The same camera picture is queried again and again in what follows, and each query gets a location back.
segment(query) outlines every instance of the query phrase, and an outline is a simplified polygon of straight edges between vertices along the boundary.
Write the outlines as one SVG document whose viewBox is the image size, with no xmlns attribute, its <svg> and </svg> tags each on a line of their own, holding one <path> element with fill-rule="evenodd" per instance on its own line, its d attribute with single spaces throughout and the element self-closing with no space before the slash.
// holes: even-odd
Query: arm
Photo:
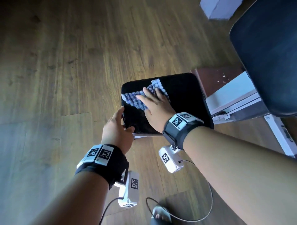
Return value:
<svg viewBox="0 0 297 225">
<path fill-rule="evenodd" d="M 162 132 L 174 110 L 144 88 L 137 96 L 149 109 L 146 117 Z M 184 150 L 222 199 L 247 224 L 295 224 L 297 164 L 293 159 L 218 133 L 197 127 L 184 140 Z"/>
<path fill-rule="evenodd" d="M 134 127 L 121 125 L 121 107 L 103 128 L 101 144 L 119 147 L 126 154 L 133 142 Z M 80 172 L 48 205 L 32 225 L 97 225 L 100 222 L 109 184 L 93 172 Z"/>
</svg>

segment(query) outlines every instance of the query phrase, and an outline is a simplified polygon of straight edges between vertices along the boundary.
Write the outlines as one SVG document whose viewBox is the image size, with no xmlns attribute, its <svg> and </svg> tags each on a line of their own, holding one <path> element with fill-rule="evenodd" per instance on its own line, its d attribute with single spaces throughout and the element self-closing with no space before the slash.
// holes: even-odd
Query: blue checkered cloth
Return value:
<svg viewBox="0 0 297 225">
<path fill-rule="evenodd" d="M 155 88 L 159 88 L 161 92 L 166 96 L 166 98 L 169 100 L 168 94 L 163 88 L 160 79 L 152 80 L 151 85 L 147 87 L 147 89 L 154 95 L 156 96 L 156 91 Z M 132 93 L 127 93 L 127 94 L 122 94 L 122 99 L 129 105 L 136 107 L 137 109 L 141 110 L 146 110 L 147 107 L 145 104 L 142 103 L 139 99 L 136 98 L 136 95 L 143 95 L 145 96 L 143 91 L 137 91 L 137 92 L 132 92 Z"/>
</svg>

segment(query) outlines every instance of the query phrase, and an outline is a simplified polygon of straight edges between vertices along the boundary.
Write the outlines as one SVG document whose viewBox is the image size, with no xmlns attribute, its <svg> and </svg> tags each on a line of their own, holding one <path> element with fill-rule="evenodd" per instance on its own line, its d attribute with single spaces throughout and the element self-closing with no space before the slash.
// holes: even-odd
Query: wooden floor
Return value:
<svg viewBox="0 0 297 225">
<path fill-rule="evenodd" d="M 230 21 L 208 21 L 198 0 L 2 1 L 1 224 L 28 223 L 69 182 L 120 107 L 122 84 L 238 63 L 228 34 L 251 3 Z M 216 129 L 280 151 L 262 118 Z M 134 141 L 127 158 L 140 174 L 140 202 L 127 210 L 113 203 L 106 224 L 148 224 L 146 197 L 186 219 L 208 212 L 206 180 L 191 164 L 169 174 L 158 156 L 165 144 L 163 137 Z M 107 202 L 117 195 L 113 187 Z M 213 212 L 201 224 L 244 222 L 214 191 Z"/>
</svg>

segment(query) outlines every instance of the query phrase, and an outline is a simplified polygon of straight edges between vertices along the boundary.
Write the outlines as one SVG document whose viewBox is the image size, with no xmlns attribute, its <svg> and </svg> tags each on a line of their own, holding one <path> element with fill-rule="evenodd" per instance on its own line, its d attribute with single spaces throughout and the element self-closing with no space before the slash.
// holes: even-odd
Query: towel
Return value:
<svg viewBox="0 0 297 225">
<path fill-rule="evenodd" d="M 163 88 L 160 79 L 152 80 L 151 85 L 147 87 L 147 89 L 154 95 L 156 95 L 155 88 L 159 88 L 160 91 L 166 96 L 166 98 L 169 100 L 168 94 L 166 90 Z M 131 92 L 127 94 L 122 94 L 122 99 L 129 105 L 136 107 L 137 109 L 146 110 L 147 107 L 145 104 L 142 103 L 139 99 L 136 98 L 136 95 L 143 95 L 145 96 L 143 91 L 137 91 L 137 92 Z"/>
</svg>

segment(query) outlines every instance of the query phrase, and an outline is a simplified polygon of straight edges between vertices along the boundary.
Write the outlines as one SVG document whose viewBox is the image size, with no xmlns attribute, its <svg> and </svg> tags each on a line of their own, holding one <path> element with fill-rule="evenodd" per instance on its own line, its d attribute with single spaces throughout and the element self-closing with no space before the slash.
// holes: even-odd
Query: hand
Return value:
<svg viewBox="0 0 297 225">
<path fill-rule="evenodd" d="M 125 108 L 122 106 L 104 125 L 101 144 L 115 145 L 120 148 L 125 155 L 131 148 L 134 140 L 133 126 L 125 129 L 121 124 L 122 114 Z"/>
<path fill-rule="evenodd" d="M 165 95 L 156 88 L 157 97 L 147 89 L 143 88 L 143 92 L 146 97 L 137 95 L 140 101 L 142 101 L 148 109 L 144 111 L 149 124 L 158 132 L 162 133 L 164 130 L 165 123 L 173 117 L 176 112 L 171 107 Z"/>
</svg>

